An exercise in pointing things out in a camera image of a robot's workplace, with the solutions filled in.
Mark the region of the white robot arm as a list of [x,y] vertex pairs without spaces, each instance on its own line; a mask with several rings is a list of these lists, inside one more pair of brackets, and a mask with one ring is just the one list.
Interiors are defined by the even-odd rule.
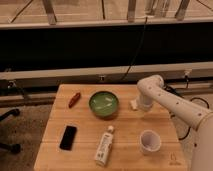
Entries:
[[169,93],[163,87],[160,75],[140,79],[138,107],[148,111],[156,101],[187,123],[197,132],[190,171],[213,171],[213,110]]

